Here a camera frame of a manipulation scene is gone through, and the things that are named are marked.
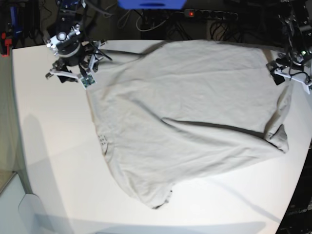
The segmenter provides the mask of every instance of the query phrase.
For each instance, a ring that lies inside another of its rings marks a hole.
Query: cable
[[[144,17],[143,17],[143,15],[139,12],[139,11],[137,11],[137,10],[133,10],[135,13],[137,13],[141,18],[142,18],[142,20],[144,20]]]
[[[85,3],[87,5],[89,5],[91,8],[93,8],[94,10],[96,10],[97,12],[100,12],[101,14],[103,15],[107,15],[107,16],[112,16],[113,14],[112,13],[109,13],[107,11],[105,11],[104,9],[102,9],[101,7],[99,6],[96,6],[91,0],[84,0]]]
[[[293,76],[298,75],[298,74],[305,74],[307,77],[307,80],[311,80],[309,74],[306,72],[297,72],[297,73],[290,74],[290,75],[292,76],[291,78],[293,78]]]
[[[139,30],[140,32],[149,32],[149,31],[152,31],[152,30],[157,29],[157,28],[159,28],[160,26],[162,26],[165,22],[167,22],[167,20],[168,20],[170,17],[168,17],[167,19],[165,19],[165,20],[164,20],[163,22],[161,22],[160,24],[154,26],[153,28],[144,29],[144,30],[142,30],[142,29],[140,29],[140,28],[138,27],[138,24],[137,24],[137,23],[139,22],[140,18],[141,18],[141,17],[137,18],[137,20],[136,20],[136,29]]]
[[[103,53],[100,49],[98,49],[95,45],[93,45],[93,42],[89,39],[89,37],[87,36],[86,32],[85,32],[85,24],[86,24],[86,19],[87,19],[87,11],[88,11],[88,6],[86,6],[83,10],[83,18],[82,18],[82,28],[83,28],[83,34],[84,37],[87,39],[87,41],[89,42],[89,44],[96,50],[98,51],[101,55],[103,55],[104,57],[106,57],[107,59],[109,59],[110,61],[113,61],[113,59],[111,57],[109,57],[108,55],[106,55],[105,53]]]
[[[215,39],[214,39],[215,33],[217,32],[217,30],[218,30],[219,28],[221,28],[221,26],[222,26],[222,22],[220,22],[220,21],[215,21],[215,22],[213,22],[213,23],[211,24],[210,29],[209,29],[211,40],[215,40]]]
[[[180,34],[182,40],[185,40],[182,29],[179,27],[179,25],[176,22],[175,22],[175,30]]]
[[[226,34],[226,32],[228,31],[228,26],[226,27],[226,28],[224,28],[223,26],[222,26],[222,28],[223,28],[223,30],[224,31],[221,31],[221,32],[219,32],[217,35],[216,35],[216,37],[215,37],[215,39],[216,40],[222,40],[223,38],[224,38],[224,35]]]
[[[187,38],[187,40],[193,40],[193,38],[185,31],[184,27],[182,26],[181,22],[177,21],[178,27],[181,29],[184,36]]]
[[[290,66],[289,66],[289,71],[288,71],[288,74],[289,74],[289,75],[291,75],[291,70],[292,70],[292,68],[293,68],[293,56],[292,56],[292,58],[291,58],[291,64],[290,64]]]
[[[41,6],[44,10],[49,12],[49,15],[41,20],[40,22],[40,29],[42,30],[42,23],[45,22],[47,19],[49,19],[52,16],[52,11],[50,11],[48,8],[46,8],[44,5]]]
[[[114,6],[118,6],[118,3],[117,2],[115,2],[115,3],[113,3],[113,4],[111,4],[111,5],[109,5],[108,7],[106,7],[105,8],[105,11],[108,11],[109,9],[111,9],[112,7],[114,7]],[[111,14],[111,15],[107,15],[107,16],[104,16],[104,18],[110,18],[110,17],[112,17],[113,16],[113,14]]]
[[[123,28],[127,25],[127,22],[128,22],[128,20],[129,20],[130,15],[131,15],[131,10],[128,10],[128,11],[126,12],[126,14],[124,14],[124,15],[117,21],[117,28],[118,28],[118,29],[123,29]]]

